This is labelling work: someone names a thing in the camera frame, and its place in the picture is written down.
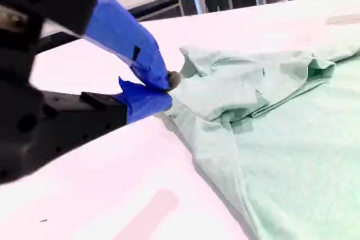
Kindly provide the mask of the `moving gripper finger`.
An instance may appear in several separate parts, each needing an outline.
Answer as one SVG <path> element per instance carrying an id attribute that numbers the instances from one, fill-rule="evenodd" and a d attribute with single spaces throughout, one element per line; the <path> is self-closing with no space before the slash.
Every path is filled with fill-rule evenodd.
<path id="1" fill-rule="evenodd" d="M 119 57 L 148 87 L 170 91 L 181 81 L 167 70 L 153 35 L 117 0 L 97 0 L 84 37 Z"/>

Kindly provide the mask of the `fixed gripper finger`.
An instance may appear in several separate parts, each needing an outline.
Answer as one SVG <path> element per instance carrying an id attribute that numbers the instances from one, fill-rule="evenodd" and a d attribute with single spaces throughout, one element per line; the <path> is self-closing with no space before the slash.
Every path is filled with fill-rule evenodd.
<path id="1" fill-rule="evenodd" d="M 99 94 L 82 92 L 80 99 L 100 111 L 110 111 L 103 134 L 122 128 L 148 116 L 163 112 L 172 105 L 171 96 L 164 90 L 157 90 L 142 84 L 119 78 L 122 92 Z"/>

